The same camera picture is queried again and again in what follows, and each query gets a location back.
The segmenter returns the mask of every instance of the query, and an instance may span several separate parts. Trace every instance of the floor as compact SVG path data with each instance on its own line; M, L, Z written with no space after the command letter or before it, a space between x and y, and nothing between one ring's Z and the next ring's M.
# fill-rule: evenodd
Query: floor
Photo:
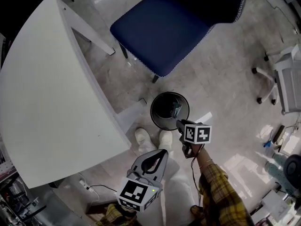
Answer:
M112 23L141 0L63 1L116 50L114 55L109 56L77 36L92 72L116 113L141 98L147 101L144 113L127 132L131 149L81 172L87 183L118 188L121 177L126 175L139 155L134 131L138 127L145 128L157 145L159 129L151 121L150 105L159 93L174 91L188 100L190 120L195 121L208 112L213 115L207 122L213 126L213 138L206 149L228 173L230 182L247 209L252 210L275 184L263 170L266 160L262 145L273 128L276 132L281 123L289 126L297 119L296 114L283 116L280 104L273 106L267 101L258 105L256 97L267 90L267 84L260 76L251 73L254 66L270 70L270 63L277 56L265 62L263 56L266 50L282 49L299 41L299 36L293 34L293 26L284 15L265 0L247 0L238 22L217 25L167 77L152 84L151 72L132 56L125 59L109 32ZM269 1L273 6L280 6L294 23L294 17L281 0ZM182 154L179 137L179 133L174 131L175 157L187 172L197 200L190 160ZM297 133L294 143L291 143L291 151L297 150L298 142ZM79 174L68 177L55 193L75 213L92 224L84 211L88 203L98 198L79 184L81 178ZM99 202L114 199L114 194L106 188L97 187L95 190L100 195Z

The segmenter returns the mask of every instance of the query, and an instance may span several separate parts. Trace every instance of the desk leg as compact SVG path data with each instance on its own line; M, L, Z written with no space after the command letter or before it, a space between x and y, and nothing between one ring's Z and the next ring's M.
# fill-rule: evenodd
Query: desk leg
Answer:
M107 45L97 34L97 32L87 24L79 15L77 15L70 7L68 7L63 1L61 1L61 8L68 25L74 30L81 33L88 40L92 41L98 47L100 47L104 52L109 55L115 53L115 50Z
M124 133L126 133L128 129L130 129L131 125L142 113L145 106L146 106L145 100L141 99L135 104L133 104L131 107L117 114L116 120Z

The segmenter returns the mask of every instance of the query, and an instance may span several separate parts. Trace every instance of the white pants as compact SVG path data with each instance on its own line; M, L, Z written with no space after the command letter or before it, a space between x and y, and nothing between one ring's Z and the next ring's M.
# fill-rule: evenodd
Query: white pants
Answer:
M143 155L156 149L153 143L147 141L139 147L139 153ZM159 149L166 149L169 155L161 192L165 196L166 226L187 226L194 220L190 208L195 204L188 178L173 159L174 152L170 147L160 145ZM144 212L137 213L137 220L143 226L163 226L161 198L157 198Z

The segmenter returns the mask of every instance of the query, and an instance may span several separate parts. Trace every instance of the black and white marker cube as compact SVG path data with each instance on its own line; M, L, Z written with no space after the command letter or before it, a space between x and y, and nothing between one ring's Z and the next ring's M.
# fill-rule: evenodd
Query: black and white marker cube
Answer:
M192 144L205 144L211 142L212 126L185 125L184 141Z
M122 178L116 197L120 205L143 212L158 197L158 194L157 187Z

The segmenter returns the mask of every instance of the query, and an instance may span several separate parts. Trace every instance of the bracelet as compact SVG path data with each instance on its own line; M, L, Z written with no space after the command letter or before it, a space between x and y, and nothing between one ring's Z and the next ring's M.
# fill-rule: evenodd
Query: bracelet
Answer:
M210 161L212 161L212 159L206 161L202 166L204 166L207 162L210 162Z

